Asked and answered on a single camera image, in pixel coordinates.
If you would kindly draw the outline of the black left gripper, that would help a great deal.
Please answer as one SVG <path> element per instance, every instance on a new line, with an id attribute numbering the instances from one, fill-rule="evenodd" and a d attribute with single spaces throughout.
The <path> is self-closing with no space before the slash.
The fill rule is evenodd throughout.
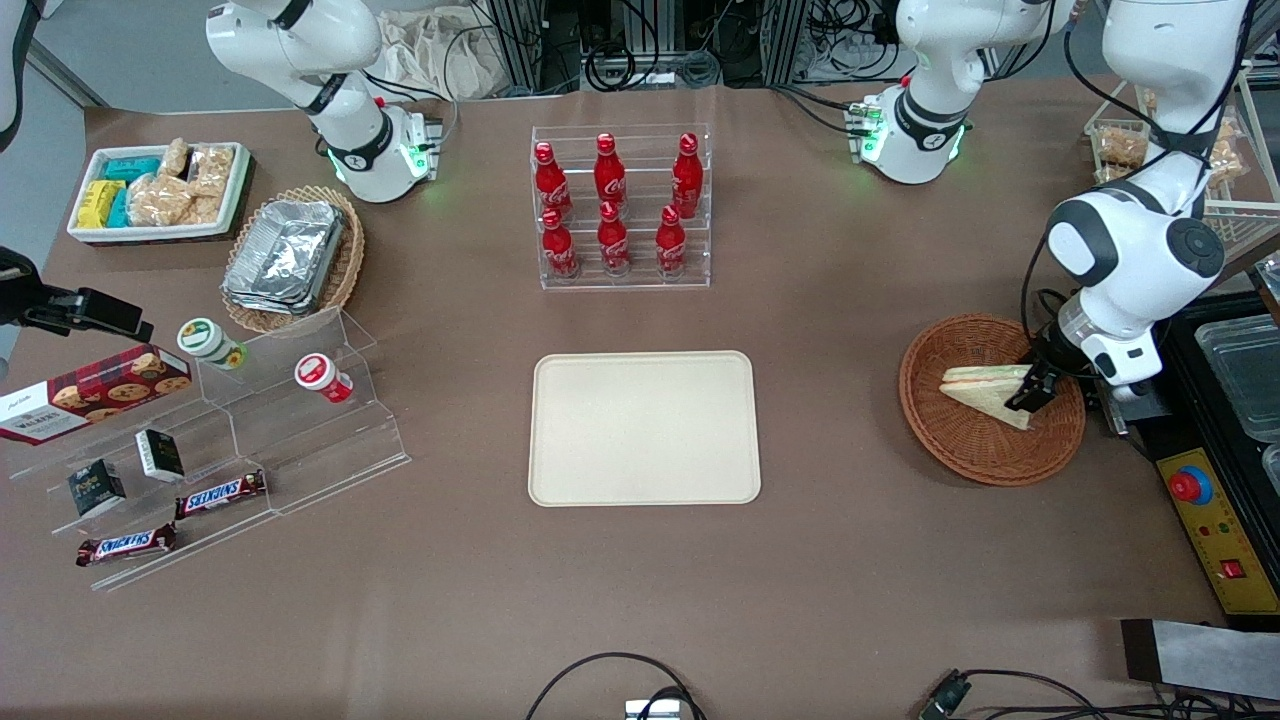
<path id="1" fill-rule="evenodd" d="M 1030 334 L 1029 369 L 1021 383 L 1005 402 L 1016 413 L 1038 413 L 1057 396 L 1062 377 L 1089 380 L 1093 366 L 1089 359 L 1068 338 L 1059 322 L 1047 322 Z"/>

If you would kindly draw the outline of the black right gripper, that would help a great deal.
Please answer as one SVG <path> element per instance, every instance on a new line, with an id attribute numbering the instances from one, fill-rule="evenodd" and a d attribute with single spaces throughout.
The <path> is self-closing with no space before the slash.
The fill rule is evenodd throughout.
<path id="1" fill-rule="evenodd" d="M 47 284 L 28 258 L 10 249 L 1 250 L 1 323 L 61 337 L 99 331 L 140 343 L 150 342 L 154 334 L 141 307 L 88 287 Z"/>

